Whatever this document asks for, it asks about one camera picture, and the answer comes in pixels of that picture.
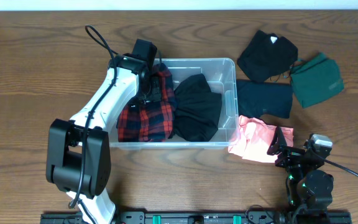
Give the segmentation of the red navy plaid cloth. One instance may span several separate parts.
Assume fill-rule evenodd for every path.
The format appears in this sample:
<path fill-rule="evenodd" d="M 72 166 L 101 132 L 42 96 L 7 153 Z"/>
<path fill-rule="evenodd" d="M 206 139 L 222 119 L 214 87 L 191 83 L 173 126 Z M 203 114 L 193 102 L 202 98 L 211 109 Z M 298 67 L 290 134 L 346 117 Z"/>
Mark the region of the red navy plaid cloth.
<path fill-rule="evenodd" d="M 117 120 L 119 142 L 162 142 L 173 131 L 177 101 L 172 74 L 163 63 L 155 65 L 153 72 L 160 81 L 162 100 L 147 104 L 128 103 Z"/>

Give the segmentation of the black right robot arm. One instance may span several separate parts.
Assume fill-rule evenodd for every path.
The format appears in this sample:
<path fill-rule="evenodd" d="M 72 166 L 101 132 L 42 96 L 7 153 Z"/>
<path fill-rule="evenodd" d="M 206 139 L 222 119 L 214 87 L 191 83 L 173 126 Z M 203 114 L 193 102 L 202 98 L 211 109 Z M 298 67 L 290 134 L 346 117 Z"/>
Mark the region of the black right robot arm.
<path fill-rule="evenodd" d="M 282 129 L 275 129 L 267 154 L 277 156 L 275 166 L 284 168 L 288 174 L 286 186 L 290 206 L 325 210 L 332 203 L 334 178 L 319 169 L 332 147 L 332 140 L 320 134 L 311 134 L 302 149 L 291 147 Z"/>

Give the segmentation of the dark green garment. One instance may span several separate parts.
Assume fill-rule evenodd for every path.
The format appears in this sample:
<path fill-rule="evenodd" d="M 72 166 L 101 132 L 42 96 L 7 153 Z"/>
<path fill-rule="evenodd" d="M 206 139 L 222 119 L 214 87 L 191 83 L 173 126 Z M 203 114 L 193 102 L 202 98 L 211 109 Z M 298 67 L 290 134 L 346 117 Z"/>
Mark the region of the dark green garment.
<path fill-rule="evenodd" d="M 324 102 L 344 89 L 344 81 L 335 60 L 320 52 L 290 70 L 291 86 L 302 108 Z"/>

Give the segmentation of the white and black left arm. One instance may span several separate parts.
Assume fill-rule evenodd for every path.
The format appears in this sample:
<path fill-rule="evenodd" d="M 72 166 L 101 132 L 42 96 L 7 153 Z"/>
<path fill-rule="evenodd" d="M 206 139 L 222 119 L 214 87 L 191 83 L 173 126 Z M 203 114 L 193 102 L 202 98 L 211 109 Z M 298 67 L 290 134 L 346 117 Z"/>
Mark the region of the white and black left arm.
<path fill-rule="evenodd" d="M 51 124 L 46 179 L 71 197 L 70 207 L 80 209 L 63 223 L 114 223 L 116 206 L 106 190 L 111 172 L 109 136 L 128 102 L 161 98 L 151 76 L 154 60 L 154 54 L 117 55 L 89 102 L 71 120 Z"/>

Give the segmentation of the dark navy garment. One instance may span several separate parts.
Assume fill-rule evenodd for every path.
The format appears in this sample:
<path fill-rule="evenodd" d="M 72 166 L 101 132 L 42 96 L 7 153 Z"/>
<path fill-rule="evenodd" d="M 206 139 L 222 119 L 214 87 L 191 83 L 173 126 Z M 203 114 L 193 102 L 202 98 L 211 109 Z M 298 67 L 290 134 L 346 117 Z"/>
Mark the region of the dark navy garment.
<path fill-rule="evenodd" d="M 281 83 L 256 83 L 236 80 L 239 115 L 260 118 L 269 114 L 283 119 L 290 117 L 293 90 Z"/>

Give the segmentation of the black garment with tag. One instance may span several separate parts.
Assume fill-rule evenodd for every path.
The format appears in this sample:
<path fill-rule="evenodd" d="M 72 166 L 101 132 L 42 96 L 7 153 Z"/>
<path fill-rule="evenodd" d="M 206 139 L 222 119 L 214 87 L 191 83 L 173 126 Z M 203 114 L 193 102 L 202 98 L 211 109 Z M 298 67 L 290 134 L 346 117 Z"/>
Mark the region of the black garment with tag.
<path fill-rule="evenodd" d="M 286 37 L 258 30 L 237 59 L 239 68 L 253 82 L 285 73 L 298 59 L 298 48 Z"/>

